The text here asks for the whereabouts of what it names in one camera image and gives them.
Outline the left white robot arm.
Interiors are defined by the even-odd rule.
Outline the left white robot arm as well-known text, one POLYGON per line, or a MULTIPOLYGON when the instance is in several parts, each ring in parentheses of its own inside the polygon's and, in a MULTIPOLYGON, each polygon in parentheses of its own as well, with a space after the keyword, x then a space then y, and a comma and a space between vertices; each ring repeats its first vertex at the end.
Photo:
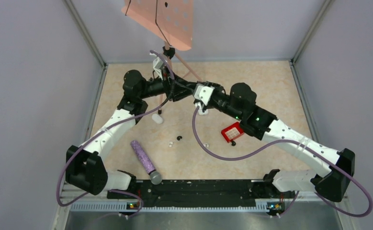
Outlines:
POLYGON ((138 70, 124 75, 124 95, 109 120, 80 147, 72 145, 66 153, 65 181, 89 194, 117 189, 125 198, 136 194, 134 176, 128 172, 108 171, 104 160, 119 141, 147 114, 145 98, 166 94, 168 100, 179 101, 193 94, 195 82, 175 75, 146 80, 138 70))

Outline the purple glitter microphone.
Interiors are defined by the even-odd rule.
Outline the purple glitter microphone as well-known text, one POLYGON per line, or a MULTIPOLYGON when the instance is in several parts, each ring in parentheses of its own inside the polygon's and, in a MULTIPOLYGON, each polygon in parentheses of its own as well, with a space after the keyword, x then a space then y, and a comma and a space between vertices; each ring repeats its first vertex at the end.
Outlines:
POLYGON ((157 171, 155 165, 141 144, 137 140, 133 140, 130 145, 146 173, 149 175, 151 183, 153 185, 160 184, 162 182, 162 175, 157 171))

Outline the white earbud charging case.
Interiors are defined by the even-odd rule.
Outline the white earbud charging case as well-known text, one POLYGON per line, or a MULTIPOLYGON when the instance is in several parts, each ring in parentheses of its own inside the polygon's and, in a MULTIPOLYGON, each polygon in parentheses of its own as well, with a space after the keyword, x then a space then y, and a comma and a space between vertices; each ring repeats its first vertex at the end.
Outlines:
POLYGON ((209 114, 208 110, 198 109, 198 115, 199 116, 205 116, 205 115, 208 115, 208 114, 209 114))

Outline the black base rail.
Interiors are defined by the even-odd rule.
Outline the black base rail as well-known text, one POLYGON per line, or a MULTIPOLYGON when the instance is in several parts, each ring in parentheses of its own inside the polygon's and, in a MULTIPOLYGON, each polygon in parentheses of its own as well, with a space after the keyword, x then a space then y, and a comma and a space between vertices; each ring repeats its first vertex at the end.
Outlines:
POLYGON ((280 192, 270 182, 258 179, 163 180, 158 185, 139 180, 126 192, 108 192, 107 199, 131 199, 134 194, 142 199, 145 208, 224 208, 255 207, 260 199, 286 201, 295 196, 294 192, 280 192))

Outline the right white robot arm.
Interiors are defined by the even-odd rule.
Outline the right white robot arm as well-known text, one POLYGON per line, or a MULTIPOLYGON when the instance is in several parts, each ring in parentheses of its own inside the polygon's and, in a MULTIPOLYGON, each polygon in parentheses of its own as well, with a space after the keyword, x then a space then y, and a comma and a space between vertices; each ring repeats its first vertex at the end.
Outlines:
POLYGON ((350 184, 347 175, 353 176, 355 170, 352 150, 326 147, 295 131, 276 115, 258 106, 257 94, 246 83, 234 84, 229 94, 224 93, 221 85, 205 83, 193 96, 201 102, 203 110, 217 109, 235 118, 245 134, 278 146, 311 168, 311 175, 304 182, 292 178, 299 176, 299 172, 278 171, 264 184, 267 196, 277 197, 282 192, 299 190, 317 192, 332 202, 342 201, 350 184))

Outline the red plastic block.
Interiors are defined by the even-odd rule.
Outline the red plastic block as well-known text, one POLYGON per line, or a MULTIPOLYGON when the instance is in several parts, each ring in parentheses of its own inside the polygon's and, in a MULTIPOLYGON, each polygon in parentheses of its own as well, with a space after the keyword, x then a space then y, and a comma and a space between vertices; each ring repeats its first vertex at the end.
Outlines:
POLYGON ((243 129, 240 127, 239 122, 235 122, 232 125, 221 130, 221 135, 227 143, 234 141, 244 134, 243 129))

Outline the pink music stand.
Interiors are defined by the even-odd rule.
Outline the pink music stand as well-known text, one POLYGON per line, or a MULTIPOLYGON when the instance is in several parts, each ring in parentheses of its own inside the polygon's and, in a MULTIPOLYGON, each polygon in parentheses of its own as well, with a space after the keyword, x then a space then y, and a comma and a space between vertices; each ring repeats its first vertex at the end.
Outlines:
POLYGON ((146 98, 165 94, 166 80, 182 80, 173 73, 172 58, 177 58, 188 74, 199 82, 202 78, 177 54, 192 47, 193 1, 192 0, 126 0, 122 13, 152 32, 164 42, 161 54, 151 51, 150 55, 165 62, 163 80, 153 71, 153 78, 144 79, 137 71, 130 71, 124 79, 124 91, 128 97, 146 98))

